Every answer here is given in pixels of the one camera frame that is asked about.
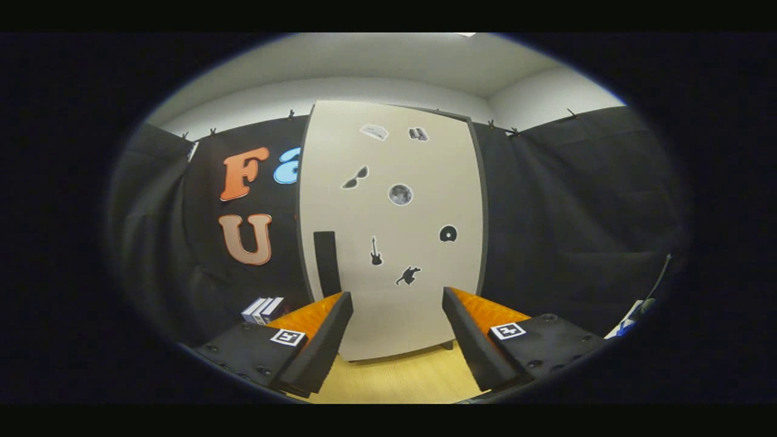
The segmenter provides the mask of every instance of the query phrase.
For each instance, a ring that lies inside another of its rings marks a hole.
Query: white door
[[[299,168],[299,226],[311,292],[322,289],[314,232],[335,233],[354,314],[348,361],[454,339],[442,290],[478,292],[485,208],[469,125],[420,110],[319,101]]]

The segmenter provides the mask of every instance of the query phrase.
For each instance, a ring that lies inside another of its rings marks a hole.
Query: white book
[[[262,305],[267,299],[264,297],[258,298],[255,300],[251,305],[249,305],[248,308],[244,309],[242,313],[240,313],[243,317],[243,319],[246,322],[249,323],[255,323],[256,321],[253,319],[253,313],[256,311],[257,308],[259,308],[260,305]]]
[[[264,302],[262,302],[261,305],[257,306],[254,312],[251,314],[251,317],[253,318],[253,322],[259,325],[267,324],[264,321],[264,318],[262,318],[262,311],[264,311],[265,308],[267,308],[268,305],[270,305],[273,302],[273,298],[267,298],[264,299]]]
[[[269,323],[273,320],[273,315],[280,309],[279,305],[283,301],[284,298],[277,297],[270,305],[264,307],[264,310],[261,313],[261,317],[264,319],[264,323]]]

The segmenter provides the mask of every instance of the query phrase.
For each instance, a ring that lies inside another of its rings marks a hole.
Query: black curtain
[[[309,303],[294,221],[296,184],[274,172],[301,145],[307,116],[264,121],[190,144],[144,126],[114,177],[111,244],[134,304],[174,340],[201,344],[240,321],[259,295]],[[591,111],[509,136],[474,124],[488,190],[483,297],[530,316],[556,313],[607,334],[659,277],[685,263],[691,198],[666,146],[627,107]],[[223,202],[229,156],[270,151],[251,191]],[[269,214],[272,257],[228,254],[218,217]]]
[[[606,335],[685,262],[688,185],[627,107],[507,135],[476,124],[489,193],[483,297]]]

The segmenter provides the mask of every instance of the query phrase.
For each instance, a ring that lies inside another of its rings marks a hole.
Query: orange letter f
[[[269,157],[270,151],[262,147],[225,159],[224,165],[227,166],[227,176],[224,183],[224,192],[221,193],[221,200],[231,201],[248,194],[250,189],[243,185],[243,178],[245,177],[249,182],[253,182],[259,173],[259,164],[254,159],[263,161]]]

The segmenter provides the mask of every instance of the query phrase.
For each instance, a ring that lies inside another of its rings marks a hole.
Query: ceiling
[[[326,77],[390,78],[485,99],[557,61],[491,33],[296,33],[247,51],[194,79],[148,121],[166,121],[243,89]]]

